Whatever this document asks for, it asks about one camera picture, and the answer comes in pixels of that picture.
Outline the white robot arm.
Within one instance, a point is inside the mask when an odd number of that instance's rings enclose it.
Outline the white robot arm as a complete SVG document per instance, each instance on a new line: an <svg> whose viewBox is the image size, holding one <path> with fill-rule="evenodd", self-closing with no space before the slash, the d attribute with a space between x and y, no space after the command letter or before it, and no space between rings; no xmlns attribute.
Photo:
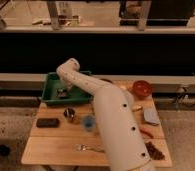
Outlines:
<svg viewBox="0 0 195 171"><path fill-rule="evenodd" d="M131 102L115 84L79 72L70 58L57 67L59 77L93 96L93 110L111 171L156 171L133 116Z"/></svg>

